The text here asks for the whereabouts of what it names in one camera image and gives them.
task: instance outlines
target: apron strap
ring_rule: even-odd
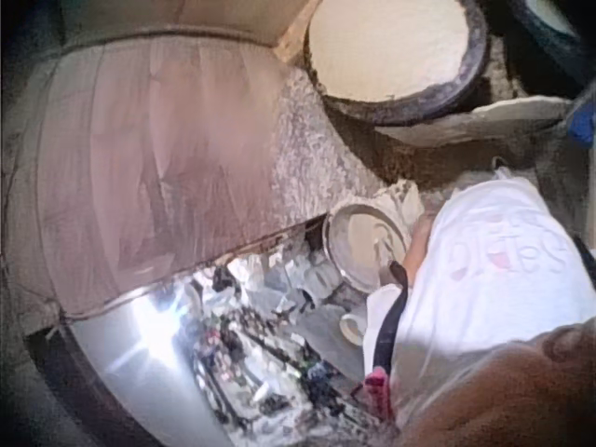
[[[401,314],[406,307],[408,300],[408,275],[405,268],[393,261],[389,266],[391,274],[395,277],[401,286],[401,293],[395,303],[387,312],[381,330],[374,346],[374,355],[372,357],[372,367],[381,367],[385,370],[387,376],[391,375],[391,360],[393,358],[393,348],[395,337],[398,333]]]

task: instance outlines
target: person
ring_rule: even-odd
[[[596,291],[528,181],[501,168],[455,192],[380,275],[364,364],[392,325],[398,445],[596,445]]]

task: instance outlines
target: wooden panel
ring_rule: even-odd
[[[275,45],[306,0],[186,0],[181,24],[232,28]]]
[[[306,0],[60,0],[69,43],[166,29],[221,29],[274,46]]]
[[[66,40],[175,23],[184,0],[60,0]]]
[[[173,258],[149,131],[150,49],[144,40],[105,50],[91,121],[92,201],[124,291],[165,276]]]
[[[44,255],[56,294],[71,313],[120,293],[104,261],[89,181],[92,85],[101,57],[99,47],[61,61],[39,146],[37,195]],[[72,82],[61,82],[62,77]]]

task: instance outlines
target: flour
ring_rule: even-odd
[[[388,247],[387,251],[393,259],[401,260],[405,256],[400,236],[386,222],[371,214],[361,213],[350,217],[347,242],[354,262],[370,269],[380,268],[375,245],[379,246],[380,251],[384,250],[382,246]]]
[[[454,80],[468,35],[456,0],[325,0],[309,46],[327,94],[381,102]]]

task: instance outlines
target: large bowl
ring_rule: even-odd
[[[327,256],[351,287],[364,293],[373,293],[380,287],[379,268],[367,268],[355,261],[347,240],[350,218],[356,214],[370,214],[383,221],[398,235],[398,240],[392,241],[392,247],[403,253],[406,251],[406,241],[396,223],[373,205],[349,204],[328,214],[323,224],[323,246]]]

